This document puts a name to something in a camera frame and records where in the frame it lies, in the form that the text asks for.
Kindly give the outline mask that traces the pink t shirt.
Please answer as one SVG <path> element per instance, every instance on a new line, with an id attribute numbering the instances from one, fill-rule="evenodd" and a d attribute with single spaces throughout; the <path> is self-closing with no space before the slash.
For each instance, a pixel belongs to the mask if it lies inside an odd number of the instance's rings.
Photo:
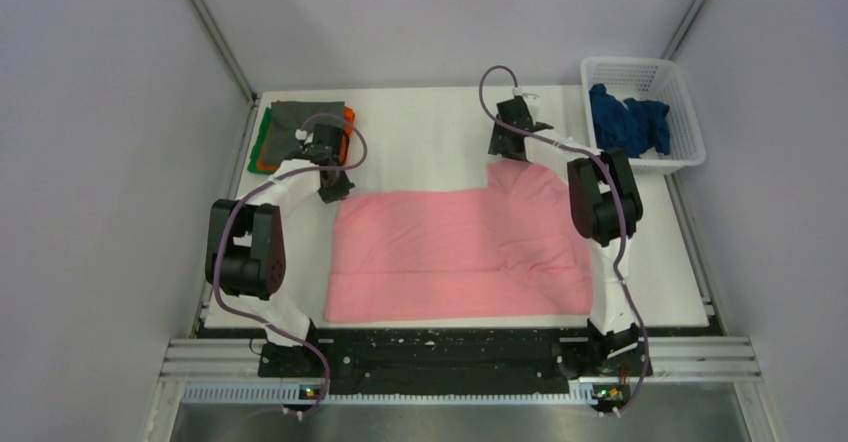
<path id="1" fill-rule="evenodd" d="M 540 165 L 492 163 L 483 188 L 352 196 L 333 226 L 331 323 L 585 315 L 592 299 L 568 186 Z"/>

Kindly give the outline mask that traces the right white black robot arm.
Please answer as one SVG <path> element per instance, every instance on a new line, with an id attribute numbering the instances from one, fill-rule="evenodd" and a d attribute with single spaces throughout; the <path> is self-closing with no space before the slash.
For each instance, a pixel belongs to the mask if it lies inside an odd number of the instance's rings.
<path id="1" fill-rule="evenodd" d="M 571 220 L 586 239 L 593 299 L 587 323 L 585 368 L 612 374 L 637 351 L 644 322 L 627 279 L 628 251 L 644 208 L 623 151 L 601 151 L 533 120 L 519 93 L 484 112 L 493 122 L 489 153 L 541 165 L 565 178 Z"/>

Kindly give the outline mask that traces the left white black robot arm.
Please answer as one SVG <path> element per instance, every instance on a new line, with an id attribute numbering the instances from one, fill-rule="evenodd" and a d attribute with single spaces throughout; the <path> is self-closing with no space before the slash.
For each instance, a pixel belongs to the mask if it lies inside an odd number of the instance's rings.
<path id="1" fill-rule="evenodd" d="M 354 184 L 347 163 L 355 125 L 330 114 L 310 117 L 295 130 L 294 148 L 277 170 L 236 199 L 219 199 L 209 214 L 205 274 L 224 312 L 253 322 L 268 341 L 284 347 L 283 363 L 297 375 L 319 366 L 320 348 L 309 341 L 312 320 L 285 295 L 287 273 L 283 221 L 302 202 L 345 198 Z"/>

